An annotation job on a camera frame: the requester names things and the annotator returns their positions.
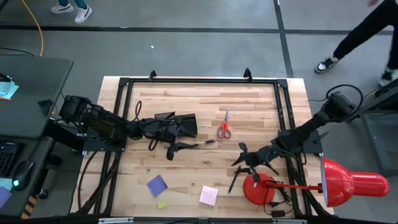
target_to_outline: black pants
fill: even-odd
[[[398,69],[398,4],[395,0],[384,0],[341,41],[333,55],[342,59],[388,25],[394,26],[394,35],[392,36],[390,59],[387,67]]]

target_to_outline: sneaker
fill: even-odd
[[[324,61],[320,62],[316,67],[315,71],[317,73],[323,73],[329,70],[330,67],[334,66],[338,62],[335,56],[327,57]]]
[[[379,83],[379,86],[383,87],[388,84],[390,84],[392,81],[396,80],[398,78],[398,70],[391,70],[389,68],[386,68],[384,73],[381,75],[381,81]]]
[[[61,14],[64,12],[73,12],[73,6],[69,3],[66,6],[61,6],[61,5],[54,6],[51,8],[51,12],[54,14]]]
[[[78,8],[77,16],[75,18],[75,22],[77,24],[81,24],[82,22],[86,21],[93,13],[91,7],[87,6],[87,9],[80,9]]]

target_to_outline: computer mouse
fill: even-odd
[[[15,168],[12,174],[12,188],[14,190],[24,190],[30,181],[34,163],[30,160],[22,161]]]

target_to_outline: wooden table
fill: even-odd
[[[98,104],[112,111],[120,77],[104,77]],[[289,92],[296,125],[309,120],[311,116],[304,81],[301,78],[288,79]],[[221,124],[226,110],[230,109],[229,128],[232,137],[207,147],[195,150],[181,150],[173,161],[166,159],[168,144],[158,144],[153,151],[148,150],[148,139],[128,140],[126,151],[122,154],[118,181],[114,195],[112,216],[131,217],[228,217],[228,218],[269,218],[262,206],[254,205],[243,195],[241,174],[228,194],[228,188],[237,166],[231,164],[238,158],[238,142],[245,142],[249,151],[257,151],[277,137],[280,129],[274,88],[261,84],[219,84],[219,83],[135,83],[132,89],[128,119],[133,119],[136,103],[142,101],[140,118],[153,118],[156,113],[176,111],[177,114],[195,113],[198,123],[196,139],[181,138],[181,142],[202,142],[216,139],[216,130]],[[124,100],[121,103],[123,112]],[[88,166],[81,186],[84,203],[98,185],[104,153],[99,152]],[[83,169],[88,156],[85,157]],[[320,160],[307,155],[304,166],[307,184],[321,182]],[[277,158],[271,165],[279,172],[276,176],[266,167],[258,167],[258,172],[273,176],[275,180],[288,183],[284,159]],[[169,188],[154,198],[146,184],[161,175]],[[216,206],[199,202],[202,186],[219,189]],[[77,210],[77,191],[73,198],[71,212]],[[324,206],[323,195],[313,192]],[[103,197],[105,205],[107,193]],[[300,208],[304,211],[303,198],[298,191]],[[279,192],[274,201],[282,201]],[[168,202],[169,206],[158,209],[157,204]],[[286,204],[274,209],[289,211]],[[293,217],[293,212],[286,217]]]

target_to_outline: gray floor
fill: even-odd
[[[273,0],[87,0],[94,14],[83,26],[277,29]],[[27,1],[41,24],[75,26],[74,14],[51,15],[53,0]],[[363,0],[284,0],[280,4],[286,29],[350,30],[371,11]],[[0,23],[32,24],[20,1],[11,0]],[[199,32],[65,32],[45,31],[46,57],[69,58],[75,66],[63,90],[96,101],[105,75],[240,77],[246,67],[255,77],[286,77],[283,42],[279,34]],[[332,86],[354,84],[367,93],[376,87],[388,56],[391,36],[378,35],[342,60],[332,71],[316,75],[314,66],[330,55],[343,35],[286,35],[293,75],[304,78],[308,97],[323,99]],[[0,46],[38,54],[37,31],[0,30]],[[355,92],[342,90],[349,99]],[[321,103],[311,102],[317,112]],[[329,124],[322,141],[325,155],[350,170],[377,172],[362,125]],[[68,212],[81,157],[57,148],[68,162],[46,180],[50,191],[35,217]],[[355,197],[335,208],[345,218],[398,221],[398,178],[389,178],[385,198]]]

